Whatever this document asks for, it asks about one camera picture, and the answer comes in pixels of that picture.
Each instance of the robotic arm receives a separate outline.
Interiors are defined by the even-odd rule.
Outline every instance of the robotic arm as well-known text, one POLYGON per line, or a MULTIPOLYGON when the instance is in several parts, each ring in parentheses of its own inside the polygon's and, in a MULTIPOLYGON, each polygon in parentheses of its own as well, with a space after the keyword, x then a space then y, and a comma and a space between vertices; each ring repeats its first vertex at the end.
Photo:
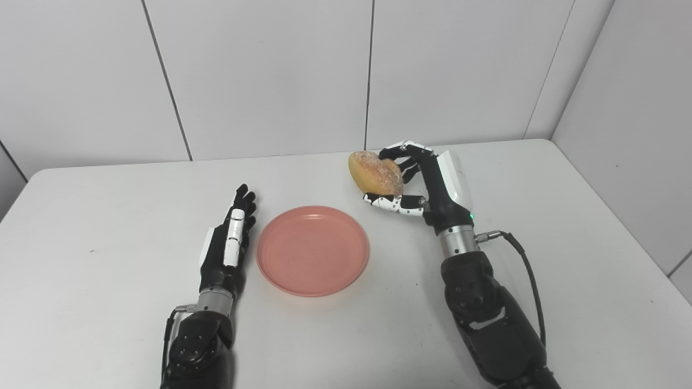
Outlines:
POLYGON ((399 164, 404 183, 421 172, 428 189, 422 196, 367 193, 373 206, 422 216, 440 238, 445 260, 444 297, 473 360, 486 381, 501 389, 560 389, 546 366, 540 301, 523 248, 502 231, 476 235, 466 179, 455 156, 440 155, 410 141, 381 150, 380 159, 408 157, 399 164), (478 242, 504 236, 525 260, 536 295, 541 334, 534 331, 514 297, 493 277, 493 267, 478 242))
MULTIPOLYGON (((224 222, 210 228, 202 251, 201 282, 197 305, 179 311, 194 312, 183 320, 171 345, 161 389, 230 389, 233 386, 234 360, 231 352, 233 328, 230 314, 233 302, 243 291, 242 273, 249 231, 255 225, 255 193, 243 184, 235 193, 224 222)), ((166 343, 174 313, 168 320, 166 343)))

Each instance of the bread roll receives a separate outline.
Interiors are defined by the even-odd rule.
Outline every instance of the bread roll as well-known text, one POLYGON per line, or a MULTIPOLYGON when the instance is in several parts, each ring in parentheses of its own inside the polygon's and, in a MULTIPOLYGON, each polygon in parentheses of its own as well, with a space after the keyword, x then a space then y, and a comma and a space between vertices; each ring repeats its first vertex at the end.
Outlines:
POLYGON ((363 193, 403 194, 401 171, 391 159, 380 160, 374 152, 354 152, 348 157, 348 170, 363 193))

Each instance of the white table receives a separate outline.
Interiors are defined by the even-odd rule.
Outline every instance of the white table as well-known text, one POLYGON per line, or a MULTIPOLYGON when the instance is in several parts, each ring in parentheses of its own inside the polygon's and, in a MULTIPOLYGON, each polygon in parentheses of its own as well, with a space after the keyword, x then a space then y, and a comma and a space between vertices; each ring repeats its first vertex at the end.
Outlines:
MULTIPOLYGON (((563 389, 691 385, 692 307, 552 143, 446 148, 468 175, 477 231, 511 231, 527 249, 563 389)), ((237 389, 488 388, 442 298, 432 229, 363 203, 347 155, 35 175, 0 224, 2 387, 157 388, 165 319, 196 301, 207 227, 247 182, 255 242, 279 213, 322 204, 356 218, 372 252, 350 287, 301 298, 271 286, 251 249, 237 389)), ((421 189, 418 178, 409 192, 421 189)), ((521 259, 502 240, 483 249, 535 326, 521 259)))

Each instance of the black cable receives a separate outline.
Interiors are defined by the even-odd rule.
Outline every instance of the black cable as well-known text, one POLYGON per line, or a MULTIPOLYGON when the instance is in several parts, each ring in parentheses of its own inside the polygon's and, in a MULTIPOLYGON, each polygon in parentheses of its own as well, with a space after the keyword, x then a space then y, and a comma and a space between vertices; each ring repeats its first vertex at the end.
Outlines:
POLYGON ((529 281, 531 283, 531 291, 534 293, 534 300, 536 301, 536 314, 538 314, 538 328, 540 330, 540 342, 545 346, 545 322, 543 321, 543 307, 540 305, 540 296, 538 295, 538 286, 536 285, 536 276, 534 276, 534 270, 531 269, 531 264, 529 263, 529 258, 526 256, 526 251, 521 247, 519 241, 511 233, 506 233, 500 231, 502 237, 509 242, 509 244, 514 247, 515 250, 521 255, 521 259, 524 261, 524 266, 526 266, 526 272, 529 274, 529 281))
POLYGON ((168 341, 171 338, 171 332, 173 331, 173 324, 175 323, 175 316, 178 313, 178 309, 173 309, 171 316, 168 317, 166 321, 166 330, 163 333, 163 358, 161 359, 161 376, 166 371, 166 365, 168 363, 168 341))

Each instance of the pink plate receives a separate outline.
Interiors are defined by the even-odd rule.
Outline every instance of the pink plate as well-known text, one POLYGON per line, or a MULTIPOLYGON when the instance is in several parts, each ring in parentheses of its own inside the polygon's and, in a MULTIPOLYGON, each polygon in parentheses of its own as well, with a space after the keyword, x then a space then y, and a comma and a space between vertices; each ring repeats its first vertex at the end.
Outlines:
POLYGON ((272 220, 257 244, 257 264, 275 287, 298 296, 326 296, 363 272, 370 248, 356 220, 334 208, 306 206, 272 220))

